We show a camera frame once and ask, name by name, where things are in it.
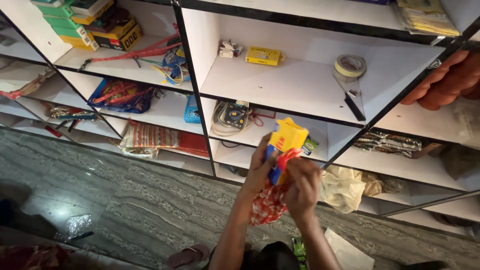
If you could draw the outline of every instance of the marble floor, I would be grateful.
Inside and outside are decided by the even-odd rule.
[[[145,266],[168,269],[167,257],[193,243],[213,248],[239,187],[0,129],[0,197],[15,203],[9,227],[55,239],[71,216],[90,214],[94,235],[73,245]],[[480,244],[358,214],[317,206],[323,227],[375,259],[375,269],[446,260],[478,269]],[[250,228],[261,248],[290,243],[299,231],[286,214]],[[198,269],[194,266],[184,269]]]

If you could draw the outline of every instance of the white paper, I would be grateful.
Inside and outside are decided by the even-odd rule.
[[[0,91],[10,93],[22,89],[47,71],[48,67],[16,61],[0,70]]]
[[[375,260],[347,240],[343,239],[334,231],[327,229],[325,237],[332,247],[338,262],[343,270],[372,270]]]

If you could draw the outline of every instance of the masking tape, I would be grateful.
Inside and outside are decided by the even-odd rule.
[[[342,54],[335,61],[335,69],[347,77],[358,77],[367,70],[367,63],[360,56]]]

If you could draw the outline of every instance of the slipper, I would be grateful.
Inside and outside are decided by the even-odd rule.
[[[204,244],[194,244],[182,251],[170,255],[167,265],[173,269],[190,263],[203,261],[208,258],[210,252]]]

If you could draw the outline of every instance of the blue basket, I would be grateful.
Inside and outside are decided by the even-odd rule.
[[[185,107],[185,114],[183,115],[183,120],[186,123],[200,124],[200,115],[198,114],[197,101],[195,96],[189,95],[187,99],[187,106]]]
[[[103,81],[95,89],[95,92],[93,92],[93,94],[88,99],[87,105],[91,107],[102,108],[107,110],[114,110],[119,112],[131,112],[131,113],[144,113],[150,109],[150,102],[152,100],[152,96],[154,93],[153,88],[151,89],[151,91],[148,91],[142,95],[135,96],[132,99],[125,102],[107,104],[107,101],[104,100],[101,102],[94,103],[93,102],[94,99],[102,97],[101,93],[105,88],[105,86],[109,83],[109,81],[117,81],[117,80],[103,79]],[[147,90],[149,87],[137,84],[137,88],[139,92],[143,92]]]

